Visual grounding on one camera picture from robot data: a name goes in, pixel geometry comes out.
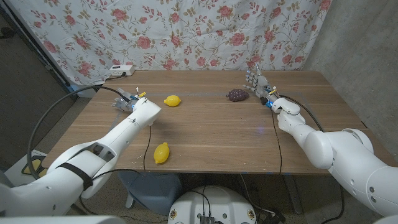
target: electrical outlet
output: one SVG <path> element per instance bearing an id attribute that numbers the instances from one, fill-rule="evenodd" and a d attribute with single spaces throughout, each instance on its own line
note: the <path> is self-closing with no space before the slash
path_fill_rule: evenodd
<path id="1" fill-rule="evenodd" d="M 112 76 L 118 77 L 126 72 L 126 76 L 130 76 L 134 73 L 135 69 L 132 65 L 113 65 L 109 71 L 112 72 Z"/>

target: fabric backdrop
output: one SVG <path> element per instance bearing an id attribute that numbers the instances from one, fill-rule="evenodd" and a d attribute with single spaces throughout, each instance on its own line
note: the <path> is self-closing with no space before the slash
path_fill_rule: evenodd
<path id="1" fill-rule="evenodd" d="M 112 65 L 148 70 L 298 70 L 331 0 L 13 0 L 78 85 Z"/>

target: table surface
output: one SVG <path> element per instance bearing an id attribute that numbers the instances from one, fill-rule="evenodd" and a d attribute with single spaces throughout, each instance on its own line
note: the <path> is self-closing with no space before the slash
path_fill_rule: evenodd
<path id="1" fill-rule="evenodd" d="M 146 170 L 157 172 L 217 172 L 278 174 L 280 153 L 282 173 L 327 174 L 314 168 L 292 136 L 277 127 L 275 135 L 271 110 L 262 106 L 253 93 L 233 103 L 226 94 L 242 88 L 245 71 L 136 71 L 133 76 L 107 81 L 104 86 L 122 88 L 131 93 L 145 91 L 146 97 L 162 111 L 152 125 L 152 136 L 146 155 Z M 325 131 L 356 128 L 367 134 L 374 153 L 386 164 L 396 166 L 354 111 L 337 94 L 319 72 L 263 72 L 279 93 L 303 103 L 320 121 Z M 177 107 L 164 104 L 169 95 L 178 95 Z M 48 167 L 62 152 L 83 142 L 102 138 L 113 126 L 128 116 L 113 108 L 118 97 L 100 90 L 80 113 L 59 142 L 43 161 Z M 316 127 L 305 110 L 307 124 Z M 143 158 L 149 140 L 145 127 L 119 158 L 116 168 L 144 170 Z M 163 164 L 155 164 L 155 148 L 167 142 L 170 155 Z"/>

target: yellow lemon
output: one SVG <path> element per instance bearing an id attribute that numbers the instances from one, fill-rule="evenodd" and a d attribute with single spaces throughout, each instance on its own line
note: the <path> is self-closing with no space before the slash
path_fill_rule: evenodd
<path id="1" fill-rule="evenodd" d="M 169 106 L 177 106 L 181 102 L 181 99 L 176 95 L 171 95 L 164 100 L 164 103 Z"/>
<path id="2" fill-rule="evenodd" d="M 157 146 L 154 153 L 155 163 L 158 164 L 165 162 L 169 157 L 169 154 L 170 154 L 170 149 L 169 146 L 167 145 L 167 142 L 164 142 L 163 144 Z"/>

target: gray wall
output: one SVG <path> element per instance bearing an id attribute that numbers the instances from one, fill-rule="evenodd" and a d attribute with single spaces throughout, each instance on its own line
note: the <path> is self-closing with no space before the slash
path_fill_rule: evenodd
<path id="1" fill-rule="evenodd" d="M 333 85 L 398 161 L 398 1 L 334 0 L 304 65 Z"/>

